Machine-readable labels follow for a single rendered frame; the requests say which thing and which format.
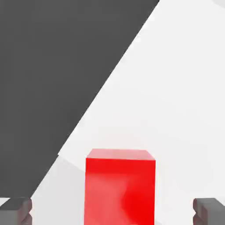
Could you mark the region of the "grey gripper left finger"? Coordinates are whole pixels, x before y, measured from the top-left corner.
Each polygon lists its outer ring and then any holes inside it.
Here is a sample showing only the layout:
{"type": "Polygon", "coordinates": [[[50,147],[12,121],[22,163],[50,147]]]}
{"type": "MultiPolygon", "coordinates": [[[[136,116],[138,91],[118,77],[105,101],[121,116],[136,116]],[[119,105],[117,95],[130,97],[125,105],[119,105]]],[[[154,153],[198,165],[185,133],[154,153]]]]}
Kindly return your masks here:
{"type": "Polygon", "coordinates": [[[0,206],[0,225],[32,225],[32,207],[30,198],[10,198],[0,206]]]}

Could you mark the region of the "small red cube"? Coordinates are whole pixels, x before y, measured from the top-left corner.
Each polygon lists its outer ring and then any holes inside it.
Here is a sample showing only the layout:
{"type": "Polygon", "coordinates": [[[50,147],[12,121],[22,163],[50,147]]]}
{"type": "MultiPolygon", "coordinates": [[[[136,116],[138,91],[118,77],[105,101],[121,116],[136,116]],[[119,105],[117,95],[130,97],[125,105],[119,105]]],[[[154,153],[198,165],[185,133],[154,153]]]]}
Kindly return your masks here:
{"type": "Polygon", "coordinates": [[[154,225],[156,160],[146,150],[92,149],[83,225],[154,225]]]}

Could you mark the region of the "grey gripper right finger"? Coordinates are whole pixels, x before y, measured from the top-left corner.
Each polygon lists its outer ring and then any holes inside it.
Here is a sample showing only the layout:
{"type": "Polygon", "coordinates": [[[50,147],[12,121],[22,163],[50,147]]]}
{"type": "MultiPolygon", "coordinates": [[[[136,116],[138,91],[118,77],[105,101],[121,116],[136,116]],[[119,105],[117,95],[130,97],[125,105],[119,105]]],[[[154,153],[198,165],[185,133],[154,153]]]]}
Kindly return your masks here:
{"type": "Polygon", "coordinates": [[[216,198],[195,198],[193,209],[193,225],[225,225],[225,206],[216,198]]]}

